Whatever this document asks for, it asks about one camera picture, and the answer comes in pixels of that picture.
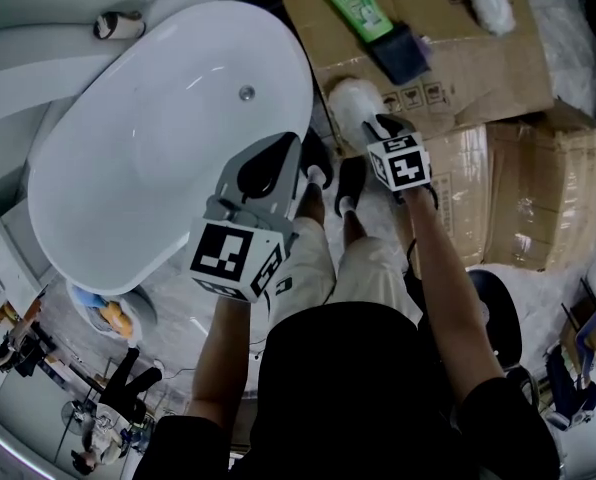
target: white tile floor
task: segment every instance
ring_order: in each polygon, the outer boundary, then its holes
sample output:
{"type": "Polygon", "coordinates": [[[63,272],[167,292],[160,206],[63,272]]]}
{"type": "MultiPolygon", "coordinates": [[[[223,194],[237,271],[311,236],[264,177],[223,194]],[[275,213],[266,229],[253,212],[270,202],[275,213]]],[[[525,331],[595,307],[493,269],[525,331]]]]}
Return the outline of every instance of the white tile floor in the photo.
{"type": "MultiPolygon", "coordinates": [[[[554,95],[596,117],[596,40],[584,19],[582,0],[530,2],[545,44],[554,95]]],[[[320,102],[314,107],[313,126],[331,143],[331,130],[320,102]]],[[[332,187],[326,193],[329,208],[333,208],[335,192],[332,187]]],[[[367,230],[389,241],[394,255],[404,262],[392,228],[387,195],[378,182],[369,184],[359,214],[367,230]]],[[[337,261],[342,254],[342,227],[333,212],[327,217],[326,230],[332,256],[337,261]]],[[[172,258],[143,284],[157,309],[159,324],[155,335],[141,346],[144,360],[140,369],[149,365],[150,358],[159,358],[171,375],[181,368],[195,366],[204,335],[192,320],[197,319],[208,329],[215,301],[193,281],[178,273],[176,260],[176,257],[172,258]]],[[[523,331],[522,362],[531,371],[541,370],[544,348],[555,339],[565,318],[560,303],[572,302],[578,279],[586,267],[580,264],[565,272],[548,274],[501,265],[486,267],[502,278],[514,298],[523,331]]],[[[125,345],[98,335],[82,322],[71,307],[61,282],[47,290],[41,323],[66,349],[77,355],[90,373],[102,373],[109,357],[119,361],[126,351],[125,345]]],[[[266,305],[257,304],[253,309],[251,341],[263,339],[266,329],[266,305]]],[[[251,348],[259,351],[264,348],[264,343],[251,348]]],[[[250,363],[248,390],[256,389],[258,365],[253,361],[250,363]]],[[[161,383],[149,394],[148,403],[155,406],[164,396],[160,410],[180,412],[190,393],[191,378],[191,373],[182,372],[175,379],[161,383]]]]}

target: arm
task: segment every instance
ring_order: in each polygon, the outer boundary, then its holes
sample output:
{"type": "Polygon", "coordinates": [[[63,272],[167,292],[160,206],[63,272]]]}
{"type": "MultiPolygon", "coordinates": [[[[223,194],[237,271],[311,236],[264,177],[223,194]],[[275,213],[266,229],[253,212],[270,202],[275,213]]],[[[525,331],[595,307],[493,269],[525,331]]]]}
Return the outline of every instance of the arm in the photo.
{"type": "Polygon", "coordinates": [[[0,357],[0,368],[9,362],[9,360],[11,359],[11,356],[13,356],[13,355],[14,355],[14,351],[8,350],[7,354],[4,357],[0,357]]]}
{"type": "Polygon", "coordinates": [[[216,423],[231,434],[249,369],[251,305],[219,298],[194,376],[188,416],[216,423]]]}
{"type": "Polygon", "coordinates": [[[480,301],[429,192],[414,188],[403,193],[411,214],[423,291],[440,356],[458,403],[483,382],[503,377],[489,344],[480,301]]]}

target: soap bottle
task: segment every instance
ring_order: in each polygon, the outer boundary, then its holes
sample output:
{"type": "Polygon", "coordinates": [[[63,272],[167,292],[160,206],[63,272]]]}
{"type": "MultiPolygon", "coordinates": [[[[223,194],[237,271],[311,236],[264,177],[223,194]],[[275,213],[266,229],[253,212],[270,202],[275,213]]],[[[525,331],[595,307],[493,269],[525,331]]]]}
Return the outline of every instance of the soap bottle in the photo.
{"type": "Polygon", "coordinates": [[[370,43],[394,26],[375,0],[331,0],[363,41],[370,43]]]}

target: person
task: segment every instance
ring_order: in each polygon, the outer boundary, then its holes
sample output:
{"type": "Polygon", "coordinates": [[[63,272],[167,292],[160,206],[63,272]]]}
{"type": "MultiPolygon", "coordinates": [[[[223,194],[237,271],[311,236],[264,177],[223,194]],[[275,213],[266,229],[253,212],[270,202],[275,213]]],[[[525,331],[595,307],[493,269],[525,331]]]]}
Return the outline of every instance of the person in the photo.
{"type": "MultiPolygon", "coordinates": [[[[403,196],[418,239],[427,311],[451,381],[460,431],[433,406],[401,269],[367,236],[357,208],[364,160],[343,162],[336,211],[345,252],[336,279],[322,191],[332,181],[324,145],[303,143],[307,188],[299,237],[274,277],[270,332],[260,364],[258,413],[236,478],[336,477],[557,479],[545,423],[505,379],[476,291],[426,188],[403,196]]],[[[184,471],[227,474],[230,436],[247,380],[250,305],[219,298],[186,416],[162,418],[134,478],[184,471]]]]}
{"type": "Polygon", "coordinates": [[[5,334],[0,344],[0,371],[8,372],[20,363],[22,359],[20,357],[20,349],[32,325],[38,318],[40,310],[40,300],[36,299],[25,313],[23,319],[14,326],[11,332],[5,334]]]}
{"type": "Polygon", "coordinates": [[[547,376],[556,412],[571,420],[579,411],[594,411],[596,409],[596,383],[589,381],[587,387],[581,389],[579,377],[576,388],[565,366],[560,345],[555,346],[547,355],[547,376]]]}
{"type": "Polygon", "coordinates": [[[96,408],[96,417],[83,416],[84,452],[72,450],[73,466],[82,475],[89,475],[99,465],[113,464],[120,458],[124,437],[134,422],[145,418],[145,404],[138,395],[163,379],[164,367],[159,361],[127,384],[131,369],[140,352],[130,348],[127,355],[107,383],[96,408]]]}

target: leg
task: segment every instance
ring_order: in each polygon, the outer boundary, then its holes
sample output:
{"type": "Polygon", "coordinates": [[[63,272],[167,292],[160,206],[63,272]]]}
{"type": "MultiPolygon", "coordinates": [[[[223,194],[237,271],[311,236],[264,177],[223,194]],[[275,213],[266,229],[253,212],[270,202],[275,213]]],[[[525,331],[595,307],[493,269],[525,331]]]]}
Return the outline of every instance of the leg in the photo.
{"type": "Polygon", "coordinates": [[[269,330],[305,309],[322,306],[336,284],[336,272],[322,225],[309,217],[294,219],[298,239],[269,288],[269,330]]]}
{"type": "Polygon", "coordinates": [[[145,402],[143,402],[142,400],[136,399],[133,414],[129,421],[131,423],[135,423],[136,425],[140,425],[143,421],[145,421],[146,415],[147,415],[147,406],[145,405],[145,402]]]}
{"type": "Polygon", "coordinates": [[[294,218],[298,239],[274,276],[274,285],[268,289],[269,330],[300,311],[322,306],[336,283],[325,235],[325,205],[322,200],[323,187],[327,188],[331,183],[333,171],[327,150],[311,131],[303,142],[301,162],[308,184],[294,218]]]}
{"type": "Polygon", "coordinates": [[[414,324],[422,314],[407,293],[402,272],[387,244],[365,237],[353,242],[340,260],[338,283],[328,303],[373,302],[400,311],[414,324]]]}
{"type": "Polygon", "coordinates": [[[315,183],[309,183],[300,200],[296,218],[307,217],[315,220],[324,229],[325,203],[322,200],[322,190],[315,183]]]}
{"type": "Polygon", "coordinates": [[[149,368],[125,386],[125,393],[135,398],[161,380],[162,372],[158,368],[149,368]]]}
{"type": "Polygon", "coordinates": [[[116,395],[120,394],[125,389],[125,384],[127,384],[127,380],[129,379],[129,374],[131,373],[131,369],[138,359],[140,352],[137,348],[130,348],[127,352],[127,355],[118,366],[118,369],[114,372],[107,383],[107,387],[103,392],[102,396],[100,397],[100,401],[104,404],[106,398],[115,398],[116,395]]]}
{"type": "Polygon", "coordinates": [[[338,213],[344,216],[345,254],[329,303],[374,302],[392,307],[416,323],[420,312],[407,294],[402,271],[394,263],[393,254],[382,240],[367,237],[356,215],[366,169],[362,157],[345,160],[340,168],[336,202],[338,213]]]}
{"type": "Polygon", "coordinates": [[[556,411],[571,418],[577,411],[576,388],[562,358],[561,347],[556,347],[547,358],[547,375],[556,411]]]}
{"type": "Polygon", "coordinates": [[[347,250],[357,240],[367,238],[367,232],[361,224],[360,219],[358,219],[356,212],[345,212],[344,221],[345,250],[347,250]]]}

